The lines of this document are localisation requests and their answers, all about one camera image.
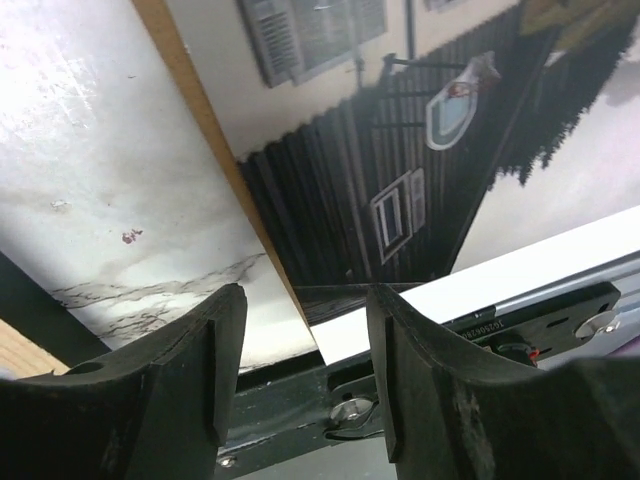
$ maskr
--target black metal frame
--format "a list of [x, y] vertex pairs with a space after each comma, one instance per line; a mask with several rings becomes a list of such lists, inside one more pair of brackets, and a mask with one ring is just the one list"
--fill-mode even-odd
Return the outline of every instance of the black metal frame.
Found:
[[[108, 351], [2, 255], [0, 274], [0, 318], [34, 343], [69, 366]], [[502, 316], [489, 306], [445, 326], [494, 352], [501, 338], [516, 336], [540, 350], [543, 359], [582, 345], [585, 340], [575, 337], [576, 328], [594, 314], [611, 310], [619, 298], [615, 287], [601, 283]], [[240, 376], [216, 478], [238, 478], [326, 446], [382, 435], [376, 408], [346, 427], [330, 421], [334, 407], [357, 397], [374, 405], [378, 400], [368, 352], [331, 366], [313, 352]]]

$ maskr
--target picture of house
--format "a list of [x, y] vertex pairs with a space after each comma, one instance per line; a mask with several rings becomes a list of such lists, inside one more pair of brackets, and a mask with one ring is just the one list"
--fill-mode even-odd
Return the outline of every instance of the picture of house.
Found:
[[[524, 185], [550, 161], [568, 128], [549, 118], [561, 92], [598, 49], [606, 66], [588, 83], [601, 88], [628, 36], [624, 2], [578, 3], [207, 7], [220, 28], [198, 71], [308, 323], [362, 306], [371, 284], [450, 274], [497, 176]], [[585, 90], [563, 110], [575, 122]]]

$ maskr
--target wooden edge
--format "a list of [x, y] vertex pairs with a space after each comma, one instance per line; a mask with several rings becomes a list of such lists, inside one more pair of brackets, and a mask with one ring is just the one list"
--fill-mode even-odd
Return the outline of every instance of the wooden edge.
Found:
[[302, 306], [293, 291], [271, 238], [269, 238], [262, 224], [260, 214], [251, 198], [251, 193], [236, 165], [233, 153], [222, 132], [213, 106], [209, 102], [209, 97], [207, 97], [204, 87], [200, 82], [200, 77], [191, 61], [191, 57], [187, 53], [169, 7], [164, 0], [131, 1], [138, 11], [138, 15], [140, 15], [147, 31], [151, 35], [160, 56], [171, 72], [174, 82], [182, 93], [209, 147], [222, 167], [224, 175], [231, 185], [231, 189], [240, 202], [240, 206], [262, 242], [267, 255], [271, 259], [298, 312], [300, 312], [300, 315], [304, 319], [307, 328], [309, 328]]
[[0, 377], [13, 374], [25, 378], [52, 372], [62, 375], [67, 370], [69, 367], [60, 360], [0, 320]]

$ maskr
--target white marble tile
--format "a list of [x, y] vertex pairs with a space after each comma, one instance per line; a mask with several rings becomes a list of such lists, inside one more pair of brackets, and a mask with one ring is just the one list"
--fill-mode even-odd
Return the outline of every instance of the white marble tile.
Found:
[[243, 367], [315, 348], [128, 0], [0, 4], [2, 251], [117, 348], [227, 282]]

